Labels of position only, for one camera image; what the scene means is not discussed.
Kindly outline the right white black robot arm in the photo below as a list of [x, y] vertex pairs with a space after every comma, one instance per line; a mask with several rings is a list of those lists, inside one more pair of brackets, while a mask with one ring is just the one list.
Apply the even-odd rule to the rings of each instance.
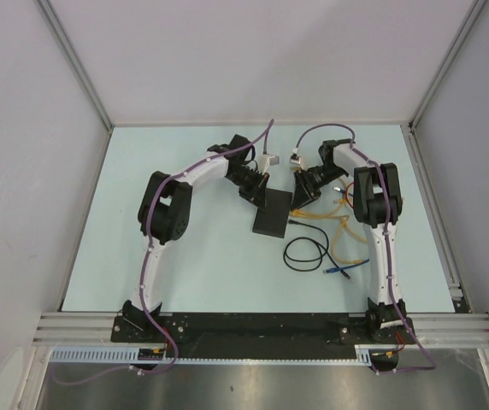
[[365, 331], [384, 343], [396, 331], [413, 334], [396, 268], [396, 233], [403, 199], [398, 168], [379, 164], [361, 152], [351, 139], [329, 140], [319, 148], [322, 164], [293, 172], [291, 209], [300, 209], [320, 198], [321, 188], [346, 175], [353, 178], [353, 213], [362, 224], [368, 244], [371, 272]]

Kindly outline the black network switch box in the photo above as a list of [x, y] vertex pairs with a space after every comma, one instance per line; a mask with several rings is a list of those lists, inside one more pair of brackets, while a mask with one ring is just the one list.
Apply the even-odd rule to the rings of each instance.
[[258, 209], [252, 232], [264, 236], [284, 238], [291, 210], [292, 193], [284, 190], [267, 189], [266, 207]]

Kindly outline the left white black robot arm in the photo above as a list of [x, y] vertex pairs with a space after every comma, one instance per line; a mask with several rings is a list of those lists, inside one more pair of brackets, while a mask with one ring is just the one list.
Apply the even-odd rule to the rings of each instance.
[[162, 307], [163, 255], [186, 232], [195, 193], [228, 179], [238, 187], [242, 199], [258, 209], [266, 208], [269, 174], [250, 168], [248, 163], [254, 159], [254, 143], [237, 134], [230, 143], [209, 147], [204, 158], [180, 173], [151, 174], [138, 209], [140, 231], [146, 240], [144, 261], [137, 288], [115, 318], [113, 342], [144, 343], [163, 332], [156, 317]]

